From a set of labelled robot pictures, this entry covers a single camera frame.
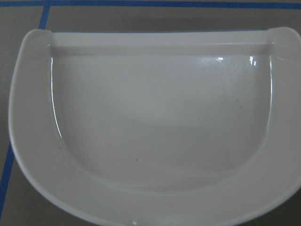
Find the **beige plastic dustpan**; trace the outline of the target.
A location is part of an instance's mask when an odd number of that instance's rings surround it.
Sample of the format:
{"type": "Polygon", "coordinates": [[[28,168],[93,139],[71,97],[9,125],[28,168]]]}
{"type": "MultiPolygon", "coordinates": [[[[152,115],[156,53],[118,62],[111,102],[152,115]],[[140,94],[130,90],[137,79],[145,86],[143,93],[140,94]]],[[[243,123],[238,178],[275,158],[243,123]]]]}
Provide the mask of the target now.
{"type": "Polygon", "coordinates": [[[8,110],[31,185],[102,226],[232,226],[301,187],[301,37],[32,30],[8,110]]]}

